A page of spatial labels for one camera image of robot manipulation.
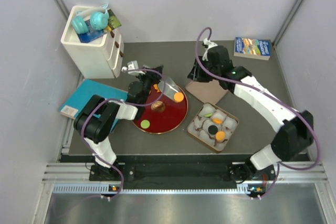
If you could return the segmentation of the beige tin lid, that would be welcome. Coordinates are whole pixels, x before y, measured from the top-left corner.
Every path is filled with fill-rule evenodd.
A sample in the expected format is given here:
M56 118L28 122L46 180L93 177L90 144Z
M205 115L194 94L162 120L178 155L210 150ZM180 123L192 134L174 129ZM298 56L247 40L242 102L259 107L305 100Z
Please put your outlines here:
M191 81L185 88L201 102L211 104L217 104L228 92L219 85L218 80L210 82Z

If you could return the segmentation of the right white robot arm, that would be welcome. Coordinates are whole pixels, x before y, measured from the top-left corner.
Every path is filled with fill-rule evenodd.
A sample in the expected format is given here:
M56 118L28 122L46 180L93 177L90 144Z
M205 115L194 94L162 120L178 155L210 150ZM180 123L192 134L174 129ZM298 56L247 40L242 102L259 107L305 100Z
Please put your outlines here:
M312 114L287 106L265 89L245 67L235 67L224 46L206 46L202 56L196 55L188 78L196 82L218 80L224 90L247 102L275 131L271 143L245 161L243 169L248 178L258 179L265 168L292 160L313 143Z

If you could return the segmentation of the black round cookie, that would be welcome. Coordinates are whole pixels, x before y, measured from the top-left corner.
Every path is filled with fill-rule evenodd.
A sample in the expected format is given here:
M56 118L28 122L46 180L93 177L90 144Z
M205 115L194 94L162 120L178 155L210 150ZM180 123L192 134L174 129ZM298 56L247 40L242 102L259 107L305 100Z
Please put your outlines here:
M209 126L207 130L210 135L215 135L218 132L218 128L216 125Z

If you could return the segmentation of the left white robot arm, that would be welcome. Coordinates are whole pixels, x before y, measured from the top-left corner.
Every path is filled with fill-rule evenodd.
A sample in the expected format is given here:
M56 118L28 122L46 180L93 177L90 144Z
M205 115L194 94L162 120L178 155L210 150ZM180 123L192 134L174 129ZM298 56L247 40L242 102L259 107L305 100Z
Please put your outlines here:
M74 129L92 151L94 165L91 172L100 180L114 180L121 171L115 164L117 156L112 150L109 134L115 121L139 119L147 106L151 88L162 80L163 65L150 68L144 65L138 67L136 61L131 61L122 72L133 75L137 81L128 86L125 101L99 95L93 95L74 121Z

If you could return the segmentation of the orange round cookie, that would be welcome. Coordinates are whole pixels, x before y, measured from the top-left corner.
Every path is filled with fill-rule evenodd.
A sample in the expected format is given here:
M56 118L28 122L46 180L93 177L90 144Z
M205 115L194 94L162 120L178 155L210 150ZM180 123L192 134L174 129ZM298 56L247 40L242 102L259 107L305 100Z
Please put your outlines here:
M226 134L225 134L225 132L223 132L223 131L218 131L218 132L215 134L216 141L218 141L218 142L223 142L224 139L225 139L225 137L226 137Z
M221 119L218 119L218 118L213 118L212 121L216 124L222 124L223 121Z
M176 103L180 103L184 100L184 94L181 93L181 92L177 92L173 95L173 100L176 102Z

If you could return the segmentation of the orange round cookie top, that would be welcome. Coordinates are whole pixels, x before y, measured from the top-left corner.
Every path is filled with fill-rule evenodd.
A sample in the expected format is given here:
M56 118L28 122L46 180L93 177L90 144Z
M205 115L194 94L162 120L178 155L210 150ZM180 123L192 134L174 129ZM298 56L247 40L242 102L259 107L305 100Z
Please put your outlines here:
M180 103L184 100L184 94L181 93L181 92L177 92L173 95L173 100L176 102L176 103Z

